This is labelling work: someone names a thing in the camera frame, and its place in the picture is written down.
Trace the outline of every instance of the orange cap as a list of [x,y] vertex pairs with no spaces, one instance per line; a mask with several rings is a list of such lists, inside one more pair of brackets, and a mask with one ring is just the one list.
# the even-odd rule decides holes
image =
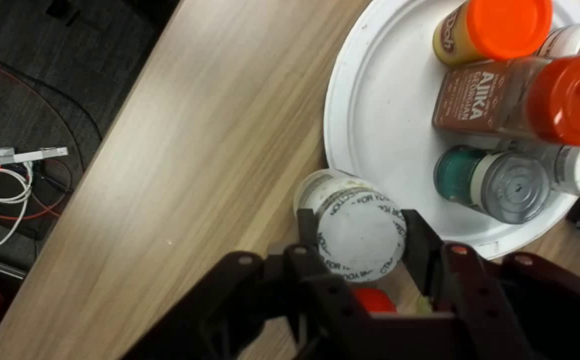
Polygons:
[[555,59],[537,75],[526,113],[547,142],[580,145],[580,56]]
[[485,57],[534,53],[552,26],[552,0],[469,0],[469,33]]

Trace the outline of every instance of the white plastic lid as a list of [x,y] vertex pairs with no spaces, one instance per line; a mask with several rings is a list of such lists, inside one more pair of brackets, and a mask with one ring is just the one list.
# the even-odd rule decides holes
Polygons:
[[349,281],[374,281],[393,271],[407,248],[407,219],[382,193],[345,192],[319,222],[319,253]]

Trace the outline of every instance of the spice jar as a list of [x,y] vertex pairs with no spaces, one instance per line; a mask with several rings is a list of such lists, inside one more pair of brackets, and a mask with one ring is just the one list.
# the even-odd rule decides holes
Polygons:
[[555,29],[539,49],[544,57],[564,57],[580,53],[580,24]]
[[434,168],[434,185],[450,202],[507,224],[524,224],[544,207],[550,182],[530,157],[481,148],[450,148]]
[[455,68],[441,88],[432,123],[580,145],[580,56]]
[[513,59],[534,53],[549,38],[552,0],[469,0],[434,29],[444,64]]
[[349,281],[374,281],[395,270],[407,248],[407,217],[371,182],[319,170],[297,190],[294,212],[316,215],[316,249]]
[[542,142],[511,142],[507,148],[537,157],[544,166],[552,187],[580,195],[580,148]]

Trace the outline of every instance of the black wire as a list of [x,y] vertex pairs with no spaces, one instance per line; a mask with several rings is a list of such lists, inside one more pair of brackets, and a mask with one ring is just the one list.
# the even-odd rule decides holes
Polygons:
[[7,68],[0,65],[0,72],[3,75],[8,75],[13,78],[19,85],[24,85],[28,92],[33,92],[35,96],[38,96],[40,101],[45,101],[45,106],[50,107],[50,111],[60,119],[60,123],[66,127],[71,139],[75,142],[75,148],[79,151],[79,162],[82,166],[82,171],[86,170],[86,153],[84,153],[84,148],[81,145],[71,121],[58,111],[58,107],[49,99],[45,97],[37,88],[33,88],[28,81],[24,81],[22,78],[19,78],[16,73],[10,73]]
[[64,90],[60,90],[60,88],[57,88],[57,85],[52,85],[52,84],[49,84],[49,81],[45,81],[45,80],[40,80],[40,78],[35,78],[35,75],[31,75],[31,73],[27,73],[27,72],[22,72],[22,70],[19,70],[19,68],[7,64],[4,59],[0,59],[0,65],[7,68],[8,72],[14,72],[14,73],[21,75],[21,78],[27,78],[27,80],[33,81],[33,84],[38,84],[38,85],[43,85],[43,88],[52,90],[55,93],[58,93],[58,96],[63,96],[64,99],[69,99],[71,104],[75,104],[75,106],[77,106],[77,107],[79,107],[79,110],[89,117],[92,130],[96,131],[96,139],[103,142],[103,138],[105,138],[103,127],[96,123],[96,119],[92,117],[92,113],[91,113],[91,111],[89,111],[89,110],[86,110],[86,107],[84,107],[77,97],[73,97],[73,96],[66,93]]
[[[58,184],[58,180],[49,174],[49,164],[60,164],[60,168],[64,168],[64,171],[69,174],[69,184]],[[38,162],[38,177],[49,182],[52,187],[57,187],[64,195],[71,195],[75,192],[75,174],[71,166],[60,157],[49,157],[45,162]]]

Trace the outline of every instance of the wood grain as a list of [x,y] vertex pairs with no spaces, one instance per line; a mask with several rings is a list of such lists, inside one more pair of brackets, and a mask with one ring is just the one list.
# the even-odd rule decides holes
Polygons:
[[119,358],[221,256],[293,231],[365,0],[186,0],[0,325],[0,358]]

